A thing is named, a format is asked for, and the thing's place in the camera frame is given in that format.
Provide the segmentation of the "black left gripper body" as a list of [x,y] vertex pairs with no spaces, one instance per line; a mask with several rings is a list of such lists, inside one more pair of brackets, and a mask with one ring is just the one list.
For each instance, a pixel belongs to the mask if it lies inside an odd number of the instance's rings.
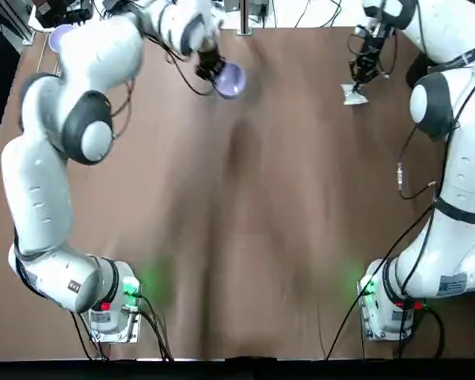
[[215,80],[219,74],[215,73],[215,64],[220,55],[219,49],[214,48],[210,51],[199,51],[199,63],[196,66],[196,75],[203,80]]

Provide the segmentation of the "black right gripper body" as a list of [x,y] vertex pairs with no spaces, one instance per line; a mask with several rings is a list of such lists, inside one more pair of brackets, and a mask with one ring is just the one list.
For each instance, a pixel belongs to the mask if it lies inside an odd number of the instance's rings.
[[385,44],[384,36],[368,34],[363,39],[363,44],[357,54],[358,58],[376,60]]

